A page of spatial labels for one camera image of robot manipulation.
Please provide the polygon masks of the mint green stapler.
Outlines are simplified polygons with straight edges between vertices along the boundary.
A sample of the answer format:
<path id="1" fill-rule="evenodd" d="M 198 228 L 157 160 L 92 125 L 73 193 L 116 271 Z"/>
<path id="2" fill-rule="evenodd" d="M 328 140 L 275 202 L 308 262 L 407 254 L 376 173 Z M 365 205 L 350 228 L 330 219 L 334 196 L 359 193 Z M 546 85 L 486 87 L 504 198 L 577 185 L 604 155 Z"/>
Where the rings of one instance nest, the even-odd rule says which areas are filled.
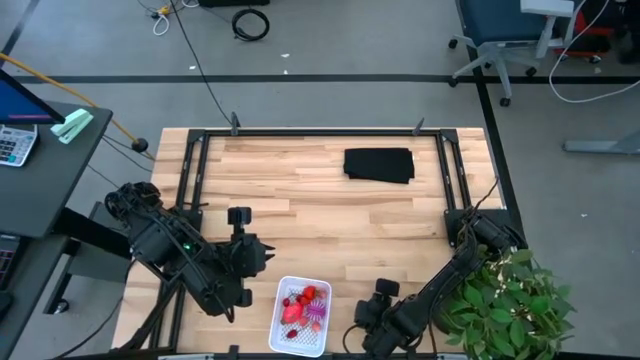
<path id="1" fill-rule="evenodd" d="M 65 117 L 62 124 L 53 125 L 50 131 L 57 139 L 65 144 L 70 144 L 89 125 L 94 116 L 85 109 L 77 109 Z"/>

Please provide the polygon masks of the black keyboard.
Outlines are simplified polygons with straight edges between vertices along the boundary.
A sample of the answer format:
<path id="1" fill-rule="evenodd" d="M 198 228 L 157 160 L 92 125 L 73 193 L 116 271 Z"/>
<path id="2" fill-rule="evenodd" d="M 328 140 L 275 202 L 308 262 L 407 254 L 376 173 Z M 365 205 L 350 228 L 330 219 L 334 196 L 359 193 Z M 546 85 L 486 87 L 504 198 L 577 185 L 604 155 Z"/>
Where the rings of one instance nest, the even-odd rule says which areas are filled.
<path id="1" fill-rule="evenodd" d="M 0 291 L 4 290 L 12 276 L 21 251 L 21 238 L 0 234 Z"/>

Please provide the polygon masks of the pink textured round produce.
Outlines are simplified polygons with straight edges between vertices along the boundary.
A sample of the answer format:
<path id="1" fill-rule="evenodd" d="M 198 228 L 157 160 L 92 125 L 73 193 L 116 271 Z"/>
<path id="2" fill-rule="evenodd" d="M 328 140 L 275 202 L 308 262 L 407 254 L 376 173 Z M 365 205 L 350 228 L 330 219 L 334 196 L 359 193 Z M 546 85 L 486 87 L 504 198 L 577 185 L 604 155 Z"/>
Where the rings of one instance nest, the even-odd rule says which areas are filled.
<path id="1" fill-rule="evenodd" d="M 292 324 L 299 321 L 304 314 L 304 306 L 299 302 L 289 303 L 283 308 L 281 323 Z"/>

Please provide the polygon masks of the black folded cloth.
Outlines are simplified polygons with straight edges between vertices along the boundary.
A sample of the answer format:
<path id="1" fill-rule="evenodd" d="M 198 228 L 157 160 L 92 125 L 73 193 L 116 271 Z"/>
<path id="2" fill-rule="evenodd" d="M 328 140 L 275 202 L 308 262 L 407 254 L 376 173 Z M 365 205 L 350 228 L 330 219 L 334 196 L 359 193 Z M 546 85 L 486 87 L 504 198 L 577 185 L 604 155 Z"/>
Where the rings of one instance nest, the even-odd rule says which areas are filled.
<path id="1" fill-rule="evenodd" d="M 350 179 L 408 184 L 415 177 L 408 148 L 352 148 L 344 151 L 344 173 Z"/>

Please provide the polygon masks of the black power strip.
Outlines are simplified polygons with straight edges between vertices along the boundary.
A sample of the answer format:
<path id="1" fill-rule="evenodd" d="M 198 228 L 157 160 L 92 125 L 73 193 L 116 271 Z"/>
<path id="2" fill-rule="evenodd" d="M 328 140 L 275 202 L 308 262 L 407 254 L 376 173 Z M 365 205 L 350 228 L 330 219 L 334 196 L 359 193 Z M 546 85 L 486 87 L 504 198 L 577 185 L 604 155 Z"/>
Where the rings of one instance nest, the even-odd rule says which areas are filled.
<path id="1" fill-rule="evenodd" d="M 202 7 L 266 6 L 271 0 L 198 0 Z"/>

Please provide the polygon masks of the green potted plant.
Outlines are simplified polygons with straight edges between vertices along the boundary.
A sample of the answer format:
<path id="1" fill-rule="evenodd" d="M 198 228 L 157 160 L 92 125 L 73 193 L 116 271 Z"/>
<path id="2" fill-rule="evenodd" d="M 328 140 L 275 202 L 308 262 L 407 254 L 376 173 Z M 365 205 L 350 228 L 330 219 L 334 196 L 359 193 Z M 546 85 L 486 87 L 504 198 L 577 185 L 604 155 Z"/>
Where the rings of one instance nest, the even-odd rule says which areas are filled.
<path id="1" fill-rule="evenodd" d="M 570 287 L 555 283 L 529 249 L 484 264 L 441 303 L 433 322 L 472 360 L 552 360 L 571 339 Z"/>

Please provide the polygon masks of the blue grey office chair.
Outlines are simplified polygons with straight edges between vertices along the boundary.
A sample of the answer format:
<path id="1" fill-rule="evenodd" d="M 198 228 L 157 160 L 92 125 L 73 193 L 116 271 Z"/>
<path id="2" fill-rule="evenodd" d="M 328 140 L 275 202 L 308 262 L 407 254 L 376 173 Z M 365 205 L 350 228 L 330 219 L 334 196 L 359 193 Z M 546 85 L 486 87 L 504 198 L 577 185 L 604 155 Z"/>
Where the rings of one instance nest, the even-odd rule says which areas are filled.
<path id="1" fill-rule="evenodd" d="M 476 58 L 454 72 L 448 84 L 455 87 L 476 68 L 494 67 L 504 90 L 502 107 L 512 97 L 507 65 L 525 65 L 525 75 L 534 76 L 547 53 L 571 38 L 577 16 L 574 0 L 456 0 L 456 7 L 463 33 L 453 36 L 448 47 L 462 43 L 476 51 Z"/>

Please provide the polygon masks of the grey desk base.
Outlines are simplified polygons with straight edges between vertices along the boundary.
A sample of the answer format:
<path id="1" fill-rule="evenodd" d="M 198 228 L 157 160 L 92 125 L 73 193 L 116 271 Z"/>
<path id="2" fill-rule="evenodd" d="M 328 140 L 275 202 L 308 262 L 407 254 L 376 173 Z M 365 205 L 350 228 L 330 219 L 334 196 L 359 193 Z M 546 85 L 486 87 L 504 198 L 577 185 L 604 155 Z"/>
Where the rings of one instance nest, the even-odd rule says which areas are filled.
<path id="1" fill-rule="evenodd" d="M 89 216 L 65 207 L 52 230 L 63 236 L 63 254 L 69 259 L 46 302 L 44 314 L 60 314 L 69 309 L 64 294 L 74 277 L 126 282 L 132 258 L 125 226 L 109 214 L 103 203 L 96 202 Z"/>

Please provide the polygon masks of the grey calculator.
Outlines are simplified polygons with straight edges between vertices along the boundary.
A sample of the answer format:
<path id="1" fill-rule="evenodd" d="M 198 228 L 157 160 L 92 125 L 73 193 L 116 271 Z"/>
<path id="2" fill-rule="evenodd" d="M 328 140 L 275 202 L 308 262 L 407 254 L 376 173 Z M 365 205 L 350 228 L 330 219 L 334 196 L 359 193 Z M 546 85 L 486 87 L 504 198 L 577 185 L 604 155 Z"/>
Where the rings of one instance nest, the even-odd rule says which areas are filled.
<path id="1" fill-rule="evenodd" d="M 0 165 L 22 167 L 39 141 L 37 125 L 0 125 Z"/>

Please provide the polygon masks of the red floor object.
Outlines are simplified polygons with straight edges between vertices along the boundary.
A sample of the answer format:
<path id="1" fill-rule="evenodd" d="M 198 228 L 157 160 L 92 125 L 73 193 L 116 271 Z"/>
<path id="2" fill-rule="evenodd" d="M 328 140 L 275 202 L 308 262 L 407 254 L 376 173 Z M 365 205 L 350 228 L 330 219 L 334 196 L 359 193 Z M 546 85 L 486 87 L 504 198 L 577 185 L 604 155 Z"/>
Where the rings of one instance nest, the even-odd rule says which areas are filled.
<path id="1" fill-rule="evenodd" d="M 610 39 L 614 33 L 611 17 L 605 13 L 596 19 L 596 11 L 581 10 L 574 25 L 574 43 L 567 55 L 571 57 L 602 56 L 611 50 Z"/>

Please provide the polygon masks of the black table frame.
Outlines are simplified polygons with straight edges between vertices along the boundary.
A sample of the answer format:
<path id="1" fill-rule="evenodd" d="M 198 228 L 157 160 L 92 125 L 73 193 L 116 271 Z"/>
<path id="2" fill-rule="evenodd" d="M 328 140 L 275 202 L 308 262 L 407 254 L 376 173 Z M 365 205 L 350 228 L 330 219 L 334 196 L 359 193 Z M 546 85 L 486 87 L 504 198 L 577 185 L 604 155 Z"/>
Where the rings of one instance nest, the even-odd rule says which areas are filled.
<path id="1" fill-rule="evenodd" d="M 352 180 L 349 148 L 407 148 L 415 176 L 408 184 Z M 210 317 L 189 296 L 167 310 L 161 336 L 181 353 L 269 356 L 279 282 L 317 279 L 332 289 L 326 348 L 358 351 L 356 303 L 377 279 L 418 291 L 450 259 L 444 214 L 465 198 L 485 208 L 505 201 L 480 128 L 167 128 L 151 175 L 167 204 L 197 205 L 202 235 L 225 240 L 227 211 L 248 207 L 251 232 L 275 249 L 265 270 L 246 284 L 253 303 L 233 321 Z"/>

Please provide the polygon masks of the grey desk foot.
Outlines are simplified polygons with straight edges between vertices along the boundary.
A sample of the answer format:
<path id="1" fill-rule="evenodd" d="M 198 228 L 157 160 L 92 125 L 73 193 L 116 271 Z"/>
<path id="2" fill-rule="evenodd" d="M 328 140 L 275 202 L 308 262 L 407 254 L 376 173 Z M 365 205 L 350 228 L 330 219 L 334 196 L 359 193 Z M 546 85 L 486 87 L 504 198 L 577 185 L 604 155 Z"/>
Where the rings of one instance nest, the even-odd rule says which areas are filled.
<path id="1" fill-rule="evenodd" d="M 619 140 L 567 140 L 562 149 L 573 153 L 640 155 L 640 130 Z"/>

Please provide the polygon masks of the computer monitor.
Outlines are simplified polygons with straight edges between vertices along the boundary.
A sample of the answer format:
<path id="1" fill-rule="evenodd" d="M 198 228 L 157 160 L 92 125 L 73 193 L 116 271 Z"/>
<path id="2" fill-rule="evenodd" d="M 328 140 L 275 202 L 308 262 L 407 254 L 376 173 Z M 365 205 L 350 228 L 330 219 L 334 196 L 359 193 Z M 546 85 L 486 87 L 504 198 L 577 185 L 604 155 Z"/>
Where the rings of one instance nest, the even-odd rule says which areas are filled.
<path id="1" fill-rule="evenodd" d="M 55 125 L 65 117 L 0 69 L 0 124 Z"/>

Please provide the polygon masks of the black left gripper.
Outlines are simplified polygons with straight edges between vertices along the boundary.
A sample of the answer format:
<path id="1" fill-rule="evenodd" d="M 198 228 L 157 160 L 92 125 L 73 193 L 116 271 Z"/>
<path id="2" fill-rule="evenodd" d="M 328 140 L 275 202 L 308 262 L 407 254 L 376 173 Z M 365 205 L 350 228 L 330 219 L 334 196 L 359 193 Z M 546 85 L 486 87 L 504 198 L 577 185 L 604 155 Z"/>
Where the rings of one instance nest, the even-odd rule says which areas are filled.
<path id="1" fill-rule="evenodd" d="M 275 254 L 266 254 L 266 250 L 275 250 L 275 247 L 262 244 L 256 234 L 233 234 L 229 255 L 232 276 L 235 278 L 256 277 L 264 271 L 266 261 L 275 257 Z"/>

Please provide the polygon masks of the black desk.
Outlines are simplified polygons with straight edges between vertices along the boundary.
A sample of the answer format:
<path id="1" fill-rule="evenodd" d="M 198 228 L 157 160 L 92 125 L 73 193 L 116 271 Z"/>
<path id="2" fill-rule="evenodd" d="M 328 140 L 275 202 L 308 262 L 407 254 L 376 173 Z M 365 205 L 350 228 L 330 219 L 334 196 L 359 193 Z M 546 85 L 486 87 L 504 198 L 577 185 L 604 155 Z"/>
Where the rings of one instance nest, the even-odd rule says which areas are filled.
<path id="1" fill-rule="evenodd" d="M 0 165 L 0 233 L 41 238 L 51 232 L 113 117 L 109 109 L 87 110 L 93 120 L 70 143 L 40 125 L 26 164 Z"/>

